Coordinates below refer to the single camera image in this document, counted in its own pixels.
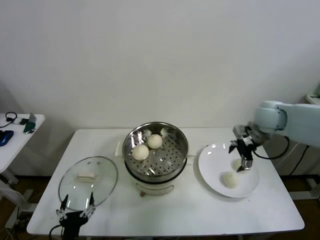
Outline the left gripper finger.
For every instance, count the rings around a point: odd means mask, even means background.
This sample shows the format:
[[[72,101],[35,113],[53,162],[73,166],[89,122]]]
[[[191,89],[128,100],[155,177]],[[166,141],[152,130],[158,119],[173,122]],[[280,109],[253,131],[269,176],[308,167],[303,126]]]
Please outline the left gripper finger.
[[[86,208],[81,213],[81,217],[90,219],[91,216],[94,214],[94,212],[95,212],[95,199],[94,199],[93,192],[91,192],[90,198],[87,201]]]
[[[68,203],[69,195],[67,194],[63,201],[61,202],[60,208],[56,210],[56,214],[59,217],[59,220],[64,220],[67,218],[67,214],[65,212],[67,203]]]

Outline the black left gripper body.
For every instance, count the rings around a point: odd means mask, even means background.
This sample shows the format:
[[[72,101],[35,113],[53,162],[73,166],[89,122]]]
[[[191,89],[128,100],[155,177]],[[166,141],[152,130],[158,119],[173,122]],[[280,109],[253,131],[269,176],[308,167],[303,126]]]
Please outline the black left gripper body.
[[[88,217],[81,211],[69,212],[59,219],[60,225],[64,228],[63,240],[76,240],[80,228],[88,222]]]

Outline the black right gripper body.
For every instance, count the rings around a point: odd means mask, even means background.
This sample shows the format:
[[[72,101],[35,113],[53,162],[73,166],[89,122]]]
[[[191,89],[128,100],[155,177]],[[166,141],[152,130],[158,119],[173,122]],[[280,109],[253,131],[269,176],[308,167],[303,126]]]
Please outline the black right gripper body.
[[[253,160],[253,151],[255,150],[255,143],[251,136],[240,136],[236,138],[237,150],[240,156],[246,160]]]

